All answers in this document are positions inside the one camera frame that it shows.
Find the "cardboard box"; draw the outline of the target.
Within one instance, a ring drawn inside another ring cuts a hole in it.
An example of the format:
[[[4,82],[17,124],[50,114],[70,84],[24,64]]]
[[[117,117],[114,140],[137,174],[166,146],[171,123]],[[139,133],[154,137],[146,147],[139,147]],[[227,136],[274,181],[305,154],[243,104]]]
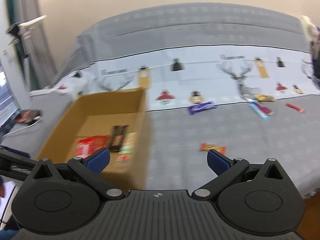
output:
[[[126,125],[127,133],[135,134],[131,157],[119,161],[119,154],[112,152],[100,175],[124,191],[141,190],[146,185],[152,136],[152,122],[145,110],[146,92],[142,88],[83,95],[64,113],[36,159],[65,163],[75,156],[79,139],[111,136],[114,126]]]

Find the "yellow snack packet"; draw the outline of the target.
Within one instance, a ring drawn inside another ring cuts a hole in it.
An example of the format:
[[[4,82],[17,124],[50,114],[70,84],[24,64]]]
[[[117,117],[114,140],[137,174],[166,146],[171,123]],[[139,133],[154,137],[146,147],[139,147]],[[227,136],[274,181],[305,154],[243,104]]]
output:
[[[264,94],[255,94],[254,95],[255,100],[260,102],[275,102],[276,99],[273,96],[270,95],[264,95]]]

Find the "red white wafer pack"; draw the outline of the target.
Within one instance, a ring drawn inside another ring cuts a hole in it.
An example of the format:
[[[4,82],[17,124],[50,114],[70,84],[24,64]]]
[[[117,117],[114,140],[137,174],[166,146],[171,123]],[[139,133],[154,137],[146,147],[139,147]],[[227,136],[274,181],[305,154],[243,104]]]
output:
[[[76,143],[75,155],[87,158],[96,151],[107,146],[108,135],[95,135],[92,137],[81,138]]]

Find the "green peanut snack bag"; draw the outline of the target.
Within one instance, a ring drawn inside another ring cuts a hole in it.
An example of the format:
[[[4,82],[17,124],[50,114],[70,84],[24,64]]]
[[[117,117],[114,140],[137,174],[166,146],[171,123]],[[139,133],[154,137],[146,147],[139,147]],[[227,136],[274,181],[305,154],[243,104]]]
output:
[[[136,132],[125,135],[123,145],[117,156],[118,163],[125,163],[131,158],[133,153],[133,148],[135,145],[135,140],[136,140]]]

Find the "light blue snack bar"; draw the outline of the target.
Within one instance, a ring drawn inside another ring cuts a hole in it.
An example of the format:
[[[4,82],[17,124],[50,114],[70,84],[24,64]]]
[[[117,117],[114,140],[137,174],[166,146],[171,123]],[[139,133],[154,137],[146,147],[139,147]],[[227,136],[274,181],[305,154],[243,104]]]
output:
[[[255,103],[249,103],[249,108],[258,115],[262,120],[268,120],[269,116],[266,115]]]

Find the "grey sofa cover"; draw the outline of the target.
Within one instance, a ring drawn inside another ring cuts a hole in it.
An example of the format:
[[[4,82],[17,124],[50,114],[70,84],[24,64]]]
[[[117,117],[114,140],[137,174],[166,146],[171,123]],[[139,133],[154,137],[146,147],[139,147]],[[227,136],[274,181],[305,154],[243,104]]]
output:
[[[74,43],[55,86],[32,93],[42,120],[15,127],[4,145],[35,155],[80,94],[144,87],[158,135],[202,137],[270,153],[303,196],[319,190],[319,85],[311,22],[222,3],[163,5],[90,26]]]

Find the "silver purple snack pouch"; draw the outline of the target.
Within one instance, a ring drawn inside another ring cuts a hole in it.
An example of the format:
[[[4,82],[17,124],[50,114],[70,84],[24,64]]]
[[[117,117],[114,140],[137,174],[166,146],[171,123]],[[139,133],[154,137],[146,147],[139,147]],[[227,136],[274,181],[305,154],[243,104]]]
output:
[[[260,102],[260,101],[255,101],[254,103],[255,103],[255,104],[257,105],[257,107],[258,107],[263,113],[265,113],[266,115],[272,116],[272,115],[274,114],[274,112],[273,112],[270,108],[268,108],[266,105],[264,105],[262,102]]]

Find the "white deer print cloth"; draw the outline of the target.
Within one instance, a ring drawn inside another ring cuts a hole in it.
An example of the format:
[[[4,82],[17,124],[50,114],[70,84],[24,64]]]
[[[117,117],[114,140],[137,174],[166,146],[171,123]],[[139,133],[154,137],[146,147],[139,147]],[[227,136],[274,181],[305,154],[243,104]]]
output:
[[[142,88],[152,111],[212,101],[217,105],[317,95],[302,72],[309,53],[256,46],[192,46],[96,60],[73,69],[55,86],[72,96]]]

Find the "thin red snack stick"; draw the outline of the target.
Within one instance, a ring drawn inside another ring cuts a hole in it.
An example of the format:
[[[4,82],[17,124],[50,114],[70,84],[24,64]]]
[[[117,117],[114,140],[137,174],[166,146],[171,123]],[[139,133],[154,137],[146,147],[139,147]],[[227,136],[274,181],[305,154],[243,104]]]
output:
[[[290,107],[290,108],[292,108],[292,109],[295,109],[295,110],[299,111],[299,113],[302,113],[302,114],[305,113],[305,110],[302,109],[302,108],[300,108],[300,107],[298,107],[298,106],[295,106],[295,105],[290,104],[290,103],[286,103],[285,105],[286,105],[287,107]]]

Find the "black smartphone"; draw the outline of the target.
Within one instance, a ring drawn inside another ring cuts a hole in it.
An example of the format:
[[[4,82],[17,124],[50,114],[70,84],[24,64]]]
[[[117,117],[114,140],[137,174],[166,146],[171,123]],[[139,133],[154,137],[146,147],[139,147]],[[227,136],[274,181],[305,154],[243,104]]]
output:
[[[42,112],[40,110],[28,109],[20,111],[15,117],[15,121],[19,124],[32,125],[41,117]]]

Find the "grey curtain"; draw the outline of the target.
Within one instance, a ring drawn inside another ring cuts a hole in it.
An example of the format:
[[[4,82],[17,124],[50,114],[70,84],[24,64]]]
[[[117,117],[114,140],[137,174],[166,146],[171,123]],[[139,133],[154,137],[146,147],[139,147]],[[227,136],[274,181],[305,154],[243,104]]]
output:
[[[38,0],[5,0],[9,24],[23,23],[42,16]],[[22,44],[15,45],[19,63],[29,54],[32,89],[43,89],[53,85],[57,75],[47,38],[42,24],[36,26]]]

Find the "orange snack packet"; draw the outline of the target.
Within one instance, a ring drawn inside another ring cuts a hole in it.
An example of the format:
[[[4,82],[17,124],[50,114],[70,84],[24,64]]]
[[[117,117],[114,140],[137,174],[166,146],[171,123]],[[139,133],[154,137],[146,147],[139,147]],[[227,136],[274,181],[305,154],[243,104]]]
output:
[[[219,153],[224,155],[225,152],[226,152],[226,149],[227,148],[225,146],[202,143],[202,144],[200,144],[199,151],[208,152],[209,150],[216,150],[217,152],[219,152]]]

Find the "black white floor lamp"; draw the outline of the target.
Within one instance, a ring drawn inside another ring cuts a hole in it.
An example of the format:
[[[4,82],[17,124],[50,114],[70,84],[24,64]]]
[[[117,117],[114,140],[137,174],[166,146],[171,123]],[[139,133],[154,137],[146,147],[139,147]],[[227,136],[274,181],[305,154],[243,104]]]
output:
[[[20,44],[24,55],[27,55],[28,53],[24,48],[23,41],[28,39],[31,36],[31,31],[37,25],[39,25],[46,17],[47,15],[42,15],[28,22],[23,22],[23,23],[17,22],[12,24],[5,32],[6,34],[11,36],[11,40],[9,44]]]

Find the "purple chocolate bar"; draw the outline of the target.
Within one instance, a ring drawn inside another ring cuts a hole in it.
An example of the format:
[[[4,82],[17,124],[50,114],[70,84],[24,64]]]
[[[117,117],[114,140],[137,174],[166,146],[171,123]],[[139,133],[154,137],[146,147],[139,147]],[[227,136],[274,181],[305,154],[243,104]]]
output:
[[[208,101],[189,106],[188,112],[190,115],[194,115],[196,113],[204,112],[210,109],[216,109],[216,107],[217,106],[212,101]]]

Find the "dark brown snack bar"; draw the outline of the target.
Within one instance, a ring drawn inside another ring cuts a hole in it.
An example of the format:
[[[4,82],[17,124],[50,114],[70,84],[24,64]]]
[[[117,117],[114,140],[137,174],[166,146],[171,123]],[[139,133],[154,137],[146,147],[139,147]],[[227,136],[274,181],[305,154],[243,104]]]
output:
[[[108,145],[110,152],[119,152],[121,150],[127,128],[128,125],[116,125],[113,127],[111,139]]]

